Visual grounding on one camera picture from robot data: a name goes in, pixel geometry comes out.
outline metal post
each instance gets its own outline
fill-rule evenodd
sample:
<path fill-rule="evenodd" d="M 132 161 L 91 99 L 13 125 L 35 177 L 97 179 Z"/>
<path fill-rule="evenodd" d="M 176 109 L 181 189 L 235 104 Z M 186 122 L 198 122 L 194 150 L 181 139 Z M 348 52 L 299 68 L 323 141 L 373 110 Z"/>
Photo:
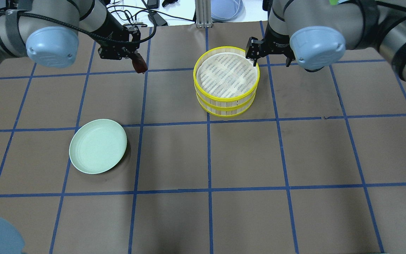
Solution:
<path fill-rule="evenodd" d="M 195 0 L 195 13 L 197 28 L 213 27 L 211 18 L 211 0 Z"/>

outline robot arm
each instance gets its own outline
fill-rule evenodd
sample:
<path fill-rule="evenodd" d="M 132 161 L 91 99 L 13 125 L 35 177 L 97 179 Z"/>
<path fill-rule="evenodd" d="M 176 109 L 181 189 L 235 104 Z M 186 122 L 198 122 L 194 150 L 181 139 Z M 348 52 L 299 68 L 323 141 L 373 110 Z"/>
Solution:
<path fill-rule="evenodd" d="M 0 12 L 0 63 L 7 58 L 29 56 L 50 67 L 68 67 L 74 63 L 78 49 L 77 32 L 54 21 L 64 22 L 92 32 L 101 58 L 131 58 L 138 73 L 147 70 L 140 47 L 137 26 L 124 27 L 107 11 L 100 0 L 18 0 Z M 35 19 L 29 14 L 52 18 Z"/>
<path fill-rule="evenodd" d="M 256 61 L 269 54 L 296 60 L 307 71 L 338 61 L 345 50 L 373 47 L 406 81 L 406 11 L 390 8 L 406 1 L 264 0 L 269 23 L 264 38 L 251 37 L 246 57 Z"/>

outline plate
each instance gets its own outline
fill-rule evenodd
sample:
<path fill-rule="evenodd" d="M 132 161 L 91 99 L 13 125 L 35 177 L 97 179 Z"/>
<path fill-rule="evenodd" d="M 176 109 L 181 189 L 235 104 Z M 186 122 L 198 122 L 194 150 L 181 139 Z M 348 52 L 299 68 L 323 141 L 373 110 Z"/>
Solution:
<path fill-rule="evenodd" d="M 121 125 L 113 120 L 97 119 L 82 126 L 73 136 L 70 160 L 80 172 L 99 174 L 117 165 L 127 143 Z"/>

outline yellow and white basket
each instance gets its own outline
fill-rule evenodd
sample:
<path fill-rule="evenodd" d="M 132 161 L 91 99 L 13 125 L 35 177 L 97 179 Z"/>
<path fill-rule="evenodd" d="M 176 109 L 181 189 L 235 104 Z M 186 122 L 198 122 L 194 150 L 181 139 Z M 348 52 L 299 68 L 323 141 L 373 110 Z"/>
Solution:
<path fill-rule="evenodd" d="M 204 53 L 193 69 L 198 102 L 218 117 L 234 117 L 253 103 L 259 67 L 245 58 L 245 50 L 219 47 Z"/>

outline green object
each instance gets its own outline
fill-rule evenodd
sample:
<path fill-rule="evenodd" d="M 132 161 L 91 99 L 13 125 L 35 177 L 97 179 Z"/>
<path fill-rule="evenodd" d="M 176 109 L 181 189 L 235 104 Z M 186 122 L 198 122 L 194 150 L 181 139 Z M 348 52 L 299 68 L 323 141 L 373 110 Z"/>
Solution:
<path fill-rule="evenodd" d="M 80 172 L 99 174 L 121 160 L 127 143 L 126 132 L 117 122 L 94 120 L 82 126 L 73 136 L 70 161 Z"/>

